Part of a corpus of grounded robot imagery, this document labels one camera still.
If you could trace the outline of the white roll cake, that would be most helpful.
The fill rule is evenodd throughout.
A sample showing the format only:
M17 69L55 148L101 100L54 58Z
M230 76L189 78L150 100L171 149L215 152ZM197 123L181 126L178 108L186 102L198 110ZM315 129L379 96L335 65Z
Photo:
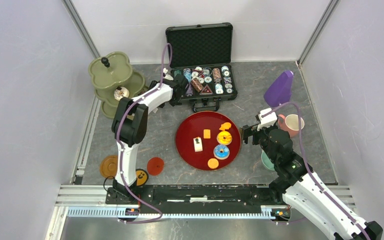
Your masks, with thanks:
M193 139L193 147L194 147L194 151L196 153L203 151L203 143L202 143L202 138L201 137L195 137Z

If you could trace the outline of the white chocolate donut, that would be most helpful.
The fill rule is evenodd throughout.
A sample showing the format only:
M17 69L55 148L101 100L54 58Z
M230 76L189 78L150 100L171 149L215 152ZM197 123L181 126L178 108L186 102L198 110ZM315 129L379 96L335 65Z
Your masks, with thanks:
M114 98L117 101L120 101L122 98L128 98L129 96L130 96L130 91L126 87L118 86L114 90Z

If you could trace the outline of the green three-tier dessert stand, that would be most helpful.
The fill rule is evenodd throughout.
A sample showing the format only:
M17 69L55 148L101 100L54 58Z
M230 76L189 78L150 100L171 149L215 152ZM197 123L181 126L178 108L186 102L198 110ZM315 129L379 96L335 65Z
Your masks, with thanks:
M140 95L147 88L145 77L133 69L129 57L121 51L94 59L88 66L88 73L94 94L101 100L100 110L109 119L114 118L119 104L115 96L118 88L126 88L128 98Z

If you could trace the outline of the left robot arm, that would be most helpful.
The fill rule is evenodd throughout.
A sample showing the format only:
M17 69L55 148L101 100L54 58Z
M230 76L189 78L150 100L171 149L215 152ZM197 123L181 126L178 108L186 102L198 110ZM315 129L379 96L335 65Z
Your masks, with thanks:
M177 105L188 87L189 81L180 74L173 80L153 81L145 93L119 101L111 125L118 150L113 188L125 204L137 198L137 190L133 187L137 182L136 161L139 145L147 133L149 113L165 103Z

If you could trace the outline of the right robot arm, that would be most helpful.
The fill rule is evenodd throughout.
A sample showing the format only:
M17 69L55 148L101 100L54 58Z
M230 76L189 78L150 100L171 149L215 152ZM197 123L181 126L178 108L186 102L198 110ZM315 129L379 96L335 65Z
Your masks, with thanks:
M383 228L366 221L343 203L293 149L288 132L276 125L245 125L240 129L245 144L261 147L273 163L277 178L269 184L269 199L285 203L313 223L330 240L379 240Z

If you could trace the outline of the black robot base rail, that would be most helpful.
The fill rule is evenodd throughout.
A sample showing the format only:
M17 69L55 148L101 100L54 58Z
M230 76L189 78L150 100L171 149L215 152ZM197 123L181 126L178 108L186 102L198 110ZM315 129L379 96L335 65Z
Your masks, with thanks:
M110 186L62 187L57 204L67 206L68 217L115 218L119 221L163 219L256 219L287 222L291 207L273 201L266 186L143 185L134 197Z

